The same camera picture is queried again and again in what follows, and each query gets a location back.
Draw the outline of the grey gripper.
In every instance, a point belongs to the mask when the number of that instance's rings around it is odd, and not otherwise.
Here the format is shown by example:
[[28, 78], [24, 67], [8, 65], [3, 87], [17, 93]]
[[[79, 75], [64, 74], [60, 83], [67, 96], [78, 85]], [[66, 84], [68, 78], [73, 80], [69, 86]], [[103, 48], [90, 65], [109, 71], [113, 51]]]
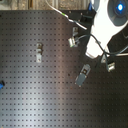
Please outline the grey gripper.
[[78, 86], [81, 86], [83, 84], [83, 82], [85, 81], [85, 79], [87, 78], [89, 72], [91, 70], [91, 67], [89, 64], [86, 64], [83, 66], [83, 68], [81, 69], [79, 75], [77, 76], [75, 83]]

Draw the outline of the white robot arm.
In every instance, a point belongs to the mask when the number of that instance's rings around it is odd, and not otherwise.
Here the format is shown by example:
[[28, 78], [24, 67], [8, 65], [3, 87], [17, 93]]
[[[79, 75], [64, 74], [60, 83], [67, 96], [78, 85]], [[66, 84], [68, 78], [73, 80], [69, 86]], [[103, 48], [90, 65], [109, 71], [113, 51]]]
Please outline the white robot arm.
[[128, 24], [128, 0], [91, 0], [96, 11], [85, 55], [91, 59], [111, 55], [107, 44]]

